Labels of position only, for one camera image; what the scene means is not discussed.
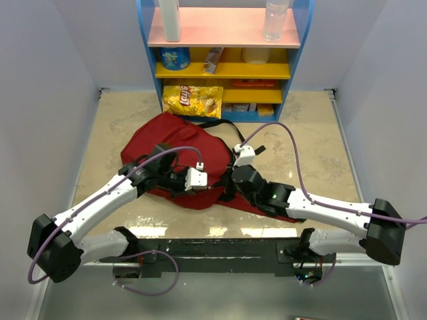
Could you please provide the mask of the red backpack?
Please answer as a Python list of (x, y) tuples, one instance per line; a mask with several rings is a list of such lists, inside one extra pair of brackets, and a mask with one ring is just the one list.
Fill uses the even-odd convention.
[[(142, 155), (158, 154), (161, 146), (181, 147), (190, 146), (198, 149), (203, 157), (204, 171), (207, 173), (207, 189), (194, 190), (195, 195), (167, 199), (177, 206), (187, 209), (203, 210), (213, 205), (223, 205), (248, 213), (261, 215), (241, 195), (229, 202), (222, 201), (224, 186), (222, 177), (229, 168), (233, 167), (235, 157), (232, 149), (219, 137), (210, 135), (206, 129), (222, 124), (222, 121), (193, 124), (181, 117), (170, 113), (162, 113), (139, 128), (121, 152), (123, 165), (135, 161)], [(182, 151), (174, 159), (172, 171), (189, 169), (197, 155), (190, 151)]]

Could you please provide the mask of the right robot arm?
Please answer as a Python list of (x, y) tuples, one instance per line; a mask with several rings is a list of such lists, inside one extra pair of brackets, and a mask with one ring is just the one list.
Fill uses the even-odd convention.
[(306, 262), (332, 253), (365, 253), (379, 263), (401, 262), (406, 223), (392, 204), (350, 203), (308, 195), (303, 189), (265, 180), (251, 165), (233, 167), (234, 189), (262, 215), (272, 219), (317, 221), (331, 231), (305, 230), (296, 253)]

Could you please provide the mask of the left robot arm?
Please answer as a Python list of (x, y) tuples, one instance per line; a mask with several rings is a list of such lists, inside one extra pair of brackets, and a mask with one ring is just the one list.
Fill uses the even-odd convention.
[(88, 233), (120, 207), (157, 187), (159, 179), (168, 174), (174, 159), (182, 151), (197, 155), (190, 169), (199, 173), (204, 164), (198, 149), (162, 145), (158, 154), (142, 155), (125, 164), (106, 185), (78, 205), (54, 217), (40, 215), (36, 218), (27, 248), (32, 260), (27, 274), (28, 282), (40, 283), (39, 279), (33, 278), (35, 267), (43, 270), (47, 278), (59, 283), (90, 261), (105, 257), (134, 260), (138, 245), (125, 234), (113, 230), (99, 237), (88, 237)]

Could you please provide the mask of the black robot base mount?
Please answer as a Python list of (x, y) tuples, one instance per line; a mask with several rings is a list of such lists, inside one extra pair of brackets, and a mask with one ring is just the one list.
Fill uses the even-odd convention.
[(297, 254), (300, 239), (294, 238), (205, 238), (205, 239), (139, 239), (123, 256), (146, 251), (141, 259), (106, 257), (102, 263), (141, 263), (141, 276), (159, 277), (174, 272), (173, 263), (155, 250), (171, 255), (182, 273), (269, 273), (276, 277), (300, 277), (313, 269), (313, 264), (332, 263), (327, 255)]

